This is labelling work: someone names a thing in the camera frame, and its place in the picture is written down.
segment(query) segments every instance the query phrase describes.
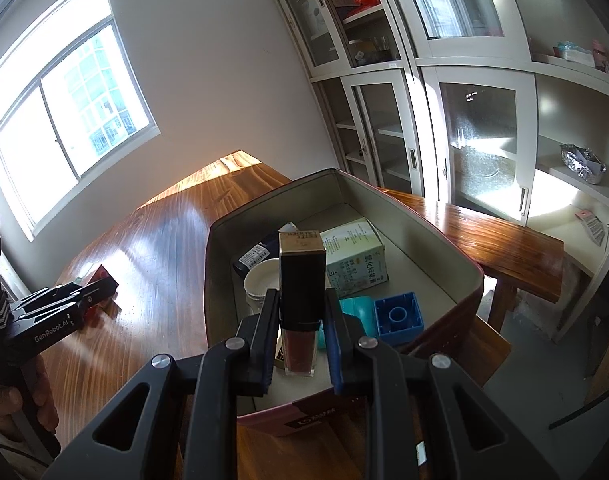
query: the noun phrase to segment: human hand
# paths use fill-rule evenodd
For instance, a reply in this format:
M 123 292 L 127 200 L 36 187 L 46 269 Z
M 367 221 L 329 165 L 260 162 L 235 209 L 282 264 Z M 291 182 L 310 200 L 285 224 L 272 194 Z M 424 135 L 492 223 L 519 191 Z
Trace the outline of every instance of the human hand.
M 38 422 L 47 431 L 55 431 L 60 423 L 51 384 L 46 374 L 42 356 L 36 359 L 38 382 L 33 391 L 33 400 L 38 406 Z M 22 395 L 17 388 L 0 386 L 0 432 L 10 440 L 21 442 L 23 439 L 11 415 L 22 409 Z

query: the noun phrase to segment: white cup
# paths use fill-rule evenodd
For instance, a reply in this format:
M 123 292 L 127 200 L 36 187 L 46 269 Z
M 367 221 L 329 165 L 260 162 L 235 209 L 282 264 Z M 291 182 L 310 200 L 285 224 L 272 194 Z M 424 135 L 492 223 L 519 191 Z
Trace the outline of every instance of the white cup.
M 269 258 L 257 264 L 244 278 L 247 304 L 257 314 L 262 308 L 268 288 L 280 289 L 280 260 Z

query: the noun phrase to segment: crumpled silver foil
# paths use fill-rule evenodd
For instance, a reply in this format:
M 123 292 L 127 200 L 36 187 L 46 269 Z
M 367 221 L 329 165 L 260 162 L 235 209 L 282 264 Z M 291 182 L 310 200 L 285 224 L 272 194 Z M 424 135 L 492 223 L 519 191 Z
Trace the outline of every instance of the crumpled silver foil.
M 579 148 L 575 144 L 561 144 L 562 162 L 569 170 L 589 184 L 599 184 L 606 164 L 601 163 L 590 148 Z

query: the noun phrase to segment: metal screw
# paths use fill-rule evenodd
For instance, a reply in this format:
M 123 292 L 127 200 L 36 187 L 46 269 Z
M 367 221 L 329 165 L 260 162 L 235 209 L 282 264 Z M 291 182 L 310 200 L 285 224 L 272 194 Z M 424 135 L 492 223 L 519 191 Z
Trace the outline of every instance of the metal screw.
M 166 354 L 158 354 L 151 359 L 153 368 L 166 368 L 171 364 L 171 358 Z
M 224 346 L 229 350 L 239 350 L 246 344 L 245 340 L 241 337 L 230 337 L 226 340 Z
M 363 335 L 360 339 L 358 339 L 357 345 L 360 346 L 360 348 L 370 350 L 378 346 L 378 340 L 375 337 Z
M 443 370 L 446 370 L 449 366 L 451 366 L 451 359 L 449 356 L 444 354 L 435 354 L 433 357 L 431 357 L 431 364 L 435 368 L 442 368 Z

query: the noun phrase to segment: cabinet door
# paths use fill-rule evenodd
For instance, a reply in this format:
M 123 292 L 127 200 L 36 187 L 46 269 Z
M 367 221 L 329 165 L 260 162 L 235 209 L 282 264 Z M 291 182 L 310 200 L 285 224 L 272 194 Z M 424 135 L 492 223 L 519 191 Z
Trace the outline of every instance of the cabinet door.
M 423 195 L 422 166 L 409 91 L 402 70 L 342 79 L 358 134 L 371 146 L 372 184 Z
M 350 68 L 326 0 L 278 0 L 312 77 Z
M 417 57 L 531 60 L 515 0 L 398 0 Z
M 460 66 L 422 73 L 433 96 L 441 199 L 526 224 L 537 155 L 533 74 Z

